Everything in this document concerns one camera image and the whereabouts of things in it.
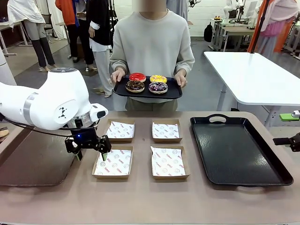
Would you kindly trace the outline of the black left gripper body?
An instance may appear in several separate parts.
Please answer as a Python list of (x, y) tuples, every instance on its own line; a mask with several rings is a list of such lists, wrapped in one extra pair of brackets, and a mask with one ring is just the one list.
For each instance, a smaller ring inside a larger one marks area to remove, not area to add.
[(96, 128), (72, 128), (70, 129), (71, 135), (78, 145), (81, 145), (82, 149), (94, 149), (93, 144), (96, 141), (97, 133)]

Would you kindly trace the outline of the person's right hand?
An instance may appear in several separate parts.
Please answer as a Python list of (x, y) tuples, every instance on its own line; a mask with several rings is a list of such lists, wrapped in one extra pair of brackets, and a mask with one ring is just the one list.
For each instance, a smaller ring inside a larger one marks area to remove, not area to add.
[(112, 73), (112, 82), (114, 85), (117, 84), (117, 82), (120, 82), (121, 79), (126, 75), (126, 72), (122, 68), (117, 68), (113, 73)]

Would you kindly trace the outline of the person's left hand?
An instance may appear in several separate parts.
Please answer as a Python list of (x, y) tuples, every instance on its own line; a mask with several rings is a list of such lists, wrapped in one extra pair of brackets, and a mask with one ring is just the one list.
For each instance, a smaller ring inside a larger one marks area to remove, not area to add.
[(181, 88), (184, 88), (187, 84), (186, 75), (186, 71), (184, 69), (181, 69), (174, 76), (174, 79)]

